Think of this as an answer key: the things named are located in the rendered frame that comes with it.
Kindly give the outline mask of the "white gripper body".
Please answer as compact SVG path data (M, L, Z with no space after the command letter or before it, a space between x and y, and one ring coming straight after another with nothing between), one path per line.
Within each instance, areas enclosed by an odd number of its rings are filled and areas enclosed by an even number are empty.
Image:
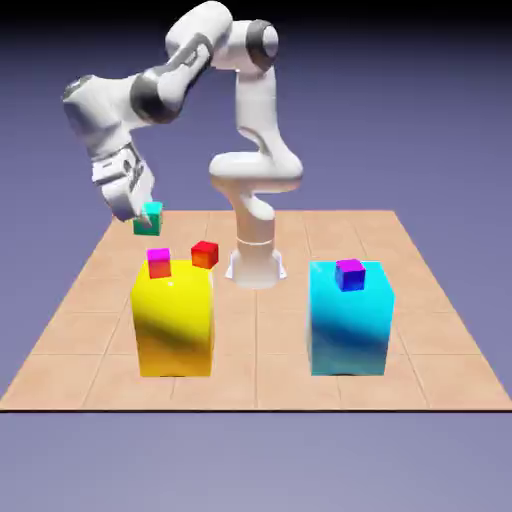
M142 160L126 176L101 186L101 193L112 214L120 221L129 221L143 215L143 207L152 201L155 178Z

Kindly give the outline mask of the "small green cube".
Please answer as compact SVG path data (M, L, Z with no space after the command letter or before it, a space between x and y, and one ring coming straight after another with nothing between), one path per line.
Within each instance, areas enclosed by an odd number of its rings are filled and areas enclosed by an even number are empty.
M146 202L143 205L142 213L146 213L152 221L151 229L142 229L138 224L138 217L133 220L133 233L135 235L159 236L163 223L163 204L161 202Z

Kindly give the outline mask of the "small magenta cube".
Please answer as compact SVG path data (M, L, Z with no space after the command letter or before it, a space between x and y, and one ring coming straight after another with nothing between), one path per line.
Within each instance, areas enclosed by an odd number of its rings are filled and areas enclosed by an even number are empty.
M149 277L167 278L171 273L171 254L169 248L153 248L146 251Z

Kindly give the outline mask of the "small red cube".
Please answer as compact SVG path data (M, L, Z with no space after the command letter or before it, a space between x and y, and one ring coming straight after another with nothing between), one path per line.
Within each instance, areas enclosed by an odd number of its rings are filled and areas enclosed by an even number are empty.
M219 260L219 247L217 243L201 240L191 248L192 265L212 269Z

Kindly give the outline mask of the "small purple cube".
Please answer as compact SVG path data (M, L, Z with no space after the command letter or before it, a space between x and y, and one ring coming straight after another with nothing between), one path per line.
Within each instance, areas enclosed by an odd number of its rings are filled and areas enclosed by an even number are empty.
M336 262L335 279L343 292L364 289L366 269L359 259L343 259Z

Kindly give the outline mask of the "large yellow box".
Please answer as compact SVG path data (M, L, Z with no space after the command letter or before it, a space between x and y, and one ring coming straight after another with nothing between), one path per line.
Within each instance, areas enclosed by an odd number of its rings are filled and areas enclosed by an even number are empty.
M213 276L189 260L152 279L143 262L130 294L140 374L207 377L214 347Z

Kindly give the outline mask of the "large cyan box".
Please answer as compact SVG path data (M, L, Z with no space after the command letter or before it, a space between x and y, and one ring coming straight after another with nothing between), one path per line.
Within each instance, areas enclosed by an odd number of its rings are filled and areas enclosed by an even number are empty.
M384 373L395 294L378 261L363 261L364 286L343 290L335 261L309 263L306 343L314 376Z

